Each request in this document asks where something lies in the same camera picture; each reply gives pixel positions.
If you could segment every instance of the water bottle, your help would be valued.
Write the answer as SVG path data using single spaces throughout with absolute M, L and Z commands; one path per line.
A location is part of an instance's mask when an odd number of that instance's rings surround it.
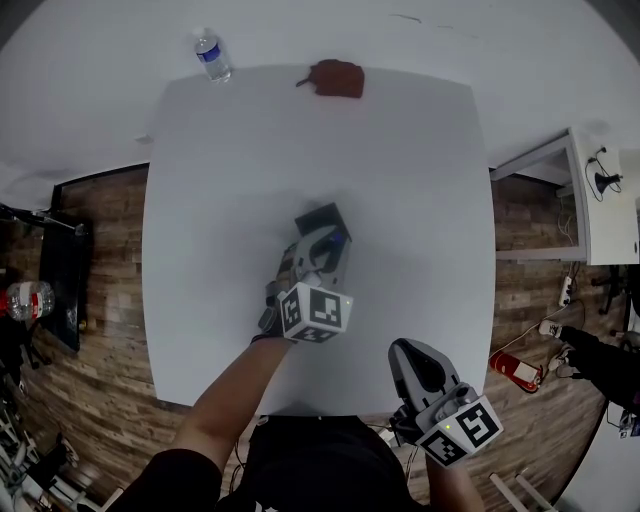
M 54 306 L 53 288 L 44 281 L 14 283 L 0 292 L 0 315 L 8 313 L 17 322 L 46 316 Z
M 226 82 L 231 76 L 231 67 L 220 49 L 218 38 L 208 30 L 202 31 L 195 46 L 196 55 L 212 82 Z

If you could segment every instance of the person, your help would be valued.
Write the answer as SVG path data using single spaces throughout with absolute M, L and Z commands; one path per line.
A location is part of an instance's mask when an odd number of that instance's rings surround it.
M 640 414 L 640 354 L 550 320 L 542 321 L 538 331 L 570 345 L 550 361 L 549 371 L 566 368 L 566 376 L 590 380 L 607 400 Z
M 256 336 L 198 399 L 171 447 L 156 455 L 109 512 L 413 511 L 404 471 L 387 444 L 357 417 L 262 417 L 242 481 L 222 498 L 222 474 L 278 365 L 296 346 Z M 462 465 L 427 457 L 430 510 L 482 512 Z

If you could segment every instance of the shoe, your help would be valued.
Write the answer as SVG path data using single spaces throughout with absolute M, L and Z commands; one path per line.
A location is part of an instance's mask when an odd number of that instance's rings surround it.
M 567 354 L 571 351 L 571 347 L 565 347 L 560 352 L 558 352 L 553 359 L 549 361 L 548 369 L 550 372 L 555 372 L 562 365 L 567 364 L 569 361 L 567 359 Z
M 562 324 L 552 322 L 551 320 L 543 320 L 540 322 L 540 327 L 538 327 L 538 332 L 543 336 L 559 338 L 560 331 L 562 331 Z

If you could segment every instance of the red fire extinguisher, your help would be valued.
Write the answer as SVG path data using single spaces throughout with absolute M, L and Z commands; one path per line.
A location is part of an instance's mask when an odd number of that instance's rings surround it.
M 491 356 L 489 365 L 492 370 L 515 382 L 527 393 L 535 393 L 542 383 L 542 366 L 535 368 L 501 350 Z

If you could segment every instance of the power outlet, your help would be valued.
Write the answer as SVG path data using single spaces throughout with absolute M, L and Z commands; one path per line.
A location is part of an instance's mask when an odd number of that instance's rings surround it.
M 560 299 L 558 300 L 558 306 L 566 307 L 571 302 L 571 284 L 573 280 L 567 276 L 562 282 L 562 290 L 560 290 Z

